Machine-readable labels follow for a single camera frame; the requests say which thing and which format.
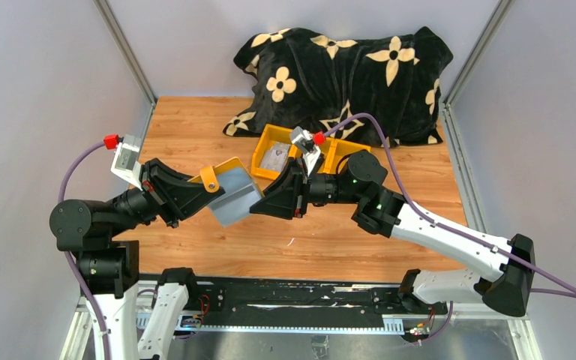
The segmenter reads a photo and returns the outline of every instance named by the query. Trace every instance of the gray wall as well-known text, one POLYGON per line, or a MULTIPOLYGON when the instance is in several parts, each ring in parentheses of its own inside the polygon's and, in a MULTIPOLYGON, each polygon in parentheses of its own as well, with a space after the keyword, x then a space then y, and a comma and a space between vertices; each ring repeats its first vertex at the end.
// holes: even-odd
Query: gray wall
MULTIPOLYGON (((454 111, 490 231, 576 285, 576 1, 516 1, 454 111)), ((528 310, 544 359, 576 359, 576 300, 528 310)))
MULTIPOLYGON (((0 359, 57 359, 78 299, 47 225, 83 149, 140 134, 148 104, 93 1, 0 0, 0 359)), ((67 195, 122 189, 100 151, 67 195)))
POLYGON ((158 95, 252 95, 233 57, 251 36, 309 28, 334 39, 384 38, 429 26, 454 61, 453 83, 498 0, 110 0, 158 95))

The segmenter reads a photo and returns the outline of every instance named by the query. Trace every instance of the yellow bin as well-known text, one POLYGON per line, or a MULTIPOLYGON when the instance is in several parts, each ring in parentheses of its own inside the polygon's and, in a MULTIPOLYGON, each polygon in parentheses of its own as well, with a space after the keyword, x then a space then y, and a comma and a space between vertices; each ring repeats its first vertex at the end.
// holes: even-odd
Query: yellow bin
MULTIPOLYGON (((257 143, 255 152, 253 153, 253 163, 250 167, 250 173, 254 176, 259 176, 264 179, 275 180, 279 176, 279 172, 263 169, 260 167, 264 154, 268 151, 275 143, 286 143, 290 144, 290 133, 292 129, 285 127, 280 127, 276 125, 267 124, 262 132, 262 137, 257 143)), ((337 171, 337 164, 345 156, 360 150, 371 151, 372 148, 367 145, 357 144, 355 142, 345 141, 341 139, 327 138, 326 141, 319 146, 321 152, 325 157, 325 163, 319 169, 319 173, 335 173, 337 171)), ((291 158, 297 158, 302 156, 302 152, 299 149, 291 145, 288 156, 291 158)))

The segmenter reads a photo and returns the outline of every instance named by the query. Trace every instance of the cushion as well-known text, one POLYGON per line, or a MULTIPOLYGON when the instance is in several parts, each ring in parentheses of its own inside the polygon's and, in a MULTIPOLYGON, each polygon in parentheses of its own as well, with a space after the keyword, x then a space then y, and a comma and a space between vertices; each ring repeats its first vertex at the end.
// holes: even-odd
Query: cushion
MULTIPOLYGON (((332 40, 306 28, 257 34, 233 60, 257 80, 253 103, 223 133, 258 137, 266 124, 325 132, 352 114, 370 113, 390 146, 441 143, 439 77, 452 59, 427 27, 378 40, 332 40)), ((383 145, 364 118, 332 136, 383 145)))

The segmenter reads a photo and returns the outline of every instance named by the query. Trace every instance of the wooden tabletop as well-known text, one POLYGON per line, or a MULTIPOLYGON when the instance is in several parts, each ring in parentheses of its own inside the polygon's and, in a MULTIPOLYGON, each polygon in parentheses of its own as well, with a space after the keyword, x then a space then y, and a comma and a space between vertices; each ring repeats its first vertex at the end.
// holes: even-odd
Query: wooden tabletop
MULTIPOLYGON (((221 132, 250 103, 247 97, 161 97, 140 161, 160 158, 173 169, 195 176, 205 166, 237 156, 250 169, 259 139, 233 138, 221 132)), ((381 148, 372 152, 389 168, 381 148)), ((392 154, 417 203, 466 223, 446 144, 401 146, 392 154)), ((265 188, 270 181, 258 179, 258 183, 265 188)), ((385 186, 398 189, 391 174, 385 186)), ((397 282, 409 269, 464 267, 416 244, 366 233, 350 220, 355 208, 309 206, 304 218, 294 220, 255 214, 228 228, 221 227, 204 208, 178 229, 157 220, 121 238, 140 240, 141 272, 184 266, 198 275, 397 282)))

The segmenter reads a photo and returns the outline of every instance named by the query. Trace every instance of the black joint housing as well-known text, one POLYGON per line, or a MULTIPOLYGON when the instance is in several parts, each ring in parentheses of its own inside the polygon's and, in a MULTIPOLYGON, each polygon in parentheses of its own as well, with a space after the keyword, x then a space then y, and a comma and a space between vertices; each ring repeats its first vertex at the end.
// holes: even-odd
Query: black joint housing
POLYGON ((200 294, 192 268, 165 268, 157 279, 157 285, 161 287, 171 283, 186 285, 189 299, 196 299, 200 294))
MULTIPOLYGON (((535 265, 533 240, 517 234, 509 243, 512 254, 535 265)), ((523 317, 527 314, 533 275, 532 270, 510 259, 498 280, 491 283, 481 279, 474 285, 474 290, 482 295, 482 302, 489 308, 510 317, 523 317)))

